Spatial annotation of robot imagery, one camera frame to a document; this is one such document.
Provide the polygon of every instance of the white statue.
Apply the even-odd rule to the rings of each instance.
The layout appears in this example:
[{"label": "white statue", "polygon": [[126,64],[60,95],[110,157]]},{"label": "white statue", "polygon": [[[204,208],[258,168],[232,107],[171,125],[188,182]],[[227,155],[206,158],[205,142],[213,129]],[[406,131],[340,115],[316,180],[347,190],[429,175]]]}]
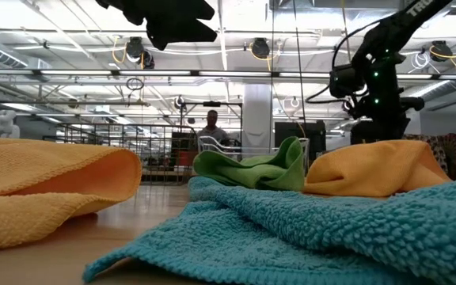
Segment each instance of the white statue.
[{"label": "white statue", "polygon": [[0,138],[19,139],[21,137],[21,129],[17,125],[13,125],[13,119],[17,116],[13,110],[0,111]]}]

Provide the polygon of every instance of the yellow microfiber cloth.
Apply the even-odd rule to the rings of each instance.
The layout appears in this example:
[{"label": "yellow microfiber cloth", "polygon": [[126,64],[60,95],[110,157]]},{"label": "yellow microfiber cloth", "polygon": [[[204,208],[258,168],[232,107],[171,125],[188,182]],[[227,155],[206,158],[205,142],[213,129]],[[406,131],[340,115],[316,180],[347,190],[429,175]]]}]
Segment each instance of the yellow microfiber cloth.
[{"label": "yellow microfiber cloth", "polygon": [[0,139],[0,249],[132,197],[139,158],[114,147]]},{"label": "yellow microfiber cloth", "polygon": [[425,142],[393,140],[347,146],[320,156],[303,192],[387,197],[451,181]]}]

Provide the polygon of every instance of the microfiber cloth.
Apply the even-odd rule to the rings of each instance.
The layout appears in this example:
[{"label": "microfiber cloth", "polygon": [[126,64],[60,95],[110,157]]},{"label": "microfiber cloth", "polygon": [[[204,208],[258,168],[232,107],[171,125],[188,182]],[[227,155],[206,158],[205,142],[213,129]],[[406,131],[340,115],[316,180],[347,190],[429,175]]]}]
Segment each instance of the microfiber cloth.
[{"label": "microfiber cloth", "polygon": [[301,191],[304,185],[303,150],[296,137],[285,139],[275,155],[259,155],[241,162],[205,150],[193,162],[196,173],[226,185]]},{"label": "microfiber cloth", "polygon": [[0,249],[134,195],[139,158],[106,146],[0,139]]},{"label": "microfiber cloth", "polygon": [[88,265],[130,257],[209,283],[456,284],[456,181],[391,196],[321,198],[195,177],[177,218]]},{"label": "microfiber cloth", "polygon": [[386,197],[450,181],[427,143],[393,140],[347,146],[320,156],[309,168],[303,191]]}]

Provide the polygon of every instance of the table surface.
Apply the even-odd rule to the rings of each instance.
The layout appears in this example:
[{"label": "table surface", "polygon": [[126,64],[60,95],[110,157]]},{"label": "table surface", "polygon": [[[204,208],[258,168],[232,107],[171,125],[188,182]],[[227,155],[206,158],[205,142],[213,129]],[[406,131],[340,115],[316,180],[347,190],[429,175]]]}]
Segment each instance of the table surface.
[{"label": "table surface", "polygon": [[[42,241],[0,250],[0,284],[83,284],[84,267],[145,230],[179,215],[188,202],[183,186],[140,186],[130,200],[66,221]],[[199,284],[137,260],[100,274],[93,285]]]}]

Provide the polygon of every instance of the blue towel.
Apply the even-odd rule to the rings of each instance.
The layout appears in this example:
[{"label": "blue towel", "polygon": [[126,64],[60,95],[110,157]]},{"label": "blue towel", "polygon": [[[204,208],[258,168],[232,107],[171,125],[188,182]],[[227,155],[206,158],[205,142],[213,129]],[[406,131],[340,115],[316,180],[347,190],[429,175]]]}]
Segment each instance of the blue towel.
[{"label": "blue towel", "polygon": [[390,197],[317,198],[197,177],[184,212],[89,265],[126,257],[207,282],[456,284],[456,181]]}]

